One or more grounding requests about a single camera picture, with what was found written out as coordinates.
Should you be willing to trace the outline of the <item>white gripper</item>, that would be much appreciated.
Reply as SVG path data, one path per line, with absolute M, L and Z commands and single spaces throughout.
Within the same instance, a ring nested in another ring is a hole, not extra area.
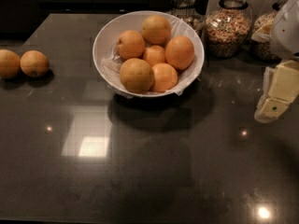
M 251 39 L 265 43 L 283 60 L 263 73 L 263 95 L 254 118 L 261 123 L 279 119 L 299 95 L 299 0 L 288 0 L 273 20 L 256 21 Z

